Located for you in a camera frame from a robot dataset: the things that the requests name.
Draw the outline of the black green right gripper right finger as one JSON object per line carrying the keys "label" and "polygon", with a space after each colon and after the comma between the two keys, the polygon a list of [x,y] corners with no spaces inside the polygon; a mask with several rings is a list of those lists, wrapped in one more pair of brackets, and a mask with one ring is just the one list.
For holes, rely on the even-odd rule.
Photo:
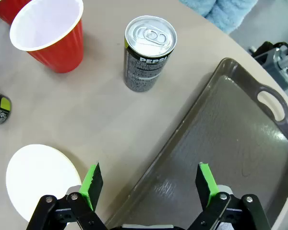
{"label": "black green right gripper right finger", "polygon": [[198,164],[195,184],[203,211],[188,229],[216,230],[221,223],[235,230],[271,229],[259,198],[246,194],[239,199],[220,191],[207,163]]}

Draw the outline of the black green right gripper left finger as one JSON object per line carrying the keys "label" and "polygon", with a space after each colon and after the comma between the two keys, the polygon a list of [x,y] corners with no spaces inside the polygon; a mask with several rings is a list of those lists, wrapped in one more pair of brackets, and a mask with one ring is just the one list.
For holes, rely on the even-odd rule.
{"label": "black green right gripper left finger", "polygon": [[80,189],[61,199],[53,195],[40,198],[28,223],[28,230],[63,230],[76,222],[82,230],[105,230],[96,214],[103,179],[99,164],[92,165]]}

